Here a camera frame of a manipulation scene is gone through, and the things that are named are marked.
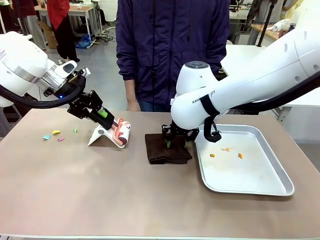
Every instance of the metal tray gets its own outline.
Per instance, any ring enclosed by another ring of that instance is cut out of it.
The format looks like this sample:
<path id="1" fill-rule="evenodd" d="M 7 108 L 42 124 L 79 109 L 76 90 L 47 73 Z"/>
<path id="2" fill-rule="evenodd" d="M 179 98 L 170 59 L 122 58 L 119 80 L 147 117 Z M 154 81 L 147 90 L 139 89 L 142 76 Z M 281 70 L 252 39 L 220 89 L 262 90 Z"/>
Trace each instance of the metal tray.
<path id="1" fill-rule="evenodd" d="M 216 143 L 199 128 L 195 145 L 204 184 L 219 193 L 291 196 L 295 187 L 262 133 L 253 126 L 217 124 Z"/>

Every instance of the orange food scrap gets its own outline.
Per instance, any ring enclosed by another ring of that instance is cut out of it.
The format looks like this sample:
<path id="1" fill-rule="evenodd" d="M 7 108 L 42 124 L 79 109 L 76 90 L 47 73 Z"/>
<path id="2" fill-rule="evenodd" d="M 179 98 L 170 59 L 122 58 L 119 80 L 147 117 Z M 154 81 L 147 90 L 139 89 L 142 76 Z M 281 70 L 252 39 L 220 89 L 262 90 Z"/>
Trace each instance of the orange food scrap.
<path id="1" fill-rule="evenodd" d="M 222 151 L 231 152 L 231 148 L 221 148 Z"/>

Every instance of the person in purple jacket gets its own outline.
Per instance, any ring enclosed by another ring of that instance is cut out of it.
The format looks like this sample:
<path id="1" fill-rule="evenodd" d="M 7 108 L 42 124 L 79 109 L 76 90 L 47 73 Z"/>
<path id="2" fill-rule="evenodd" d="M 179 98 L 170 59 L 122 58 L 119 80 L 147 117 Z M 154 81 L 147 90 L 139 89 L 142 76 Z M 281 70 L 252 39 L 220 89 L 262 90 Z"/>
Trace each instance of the person in purple jacket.
<path id="1" fill-rule="evenodd" d="M 215 74 L 226 56 L 229 0 L 118 0 L 116 56 L 127 110 L 169 112 L 183 64 Z"/>

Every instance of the black pants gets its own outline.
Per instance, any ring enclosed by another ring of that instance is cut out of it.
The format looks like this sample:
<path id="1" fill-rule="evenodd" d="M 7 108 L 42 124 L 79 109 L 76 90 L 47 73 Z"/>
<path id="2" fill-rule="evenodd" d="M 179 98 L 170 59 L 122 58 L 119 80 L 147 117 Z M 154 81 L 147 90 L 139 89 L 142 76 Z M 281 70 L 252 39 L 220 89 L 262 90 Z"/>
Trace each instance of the black pants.
<path id="1" fill-rule="evenodd" d="M 70 60 L 77 59 L 76 47 L 74 42 L 74 35 L 72 32 L 69 15 L 62 20 L 57 29 L 53 27 L 53 33 L 58 43 L 56 47 L 61 58 Z"/>

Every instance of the cardboard box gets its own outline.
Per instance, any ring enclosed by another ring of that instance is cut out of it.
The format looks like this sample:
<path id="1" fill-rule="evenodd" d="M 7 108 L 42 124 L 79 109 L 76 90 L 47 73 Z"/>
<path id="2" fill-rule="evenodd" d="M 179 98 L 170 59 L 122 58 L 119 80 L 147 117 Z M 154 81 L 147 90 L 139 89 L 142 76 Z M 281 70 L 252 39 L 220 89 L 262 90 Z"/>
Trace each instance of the cardboard box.
<path id="1" fill-rule="evenodd" d="M 58 46 L 54 31 L 52 30 L 52 27 L 49 27 L 44 21 L 39 21 L 39 24 L 41 28 L 44 31 L 45 38 L 48 42 L 48 47 L 50 49 L 56 49 Z"/>

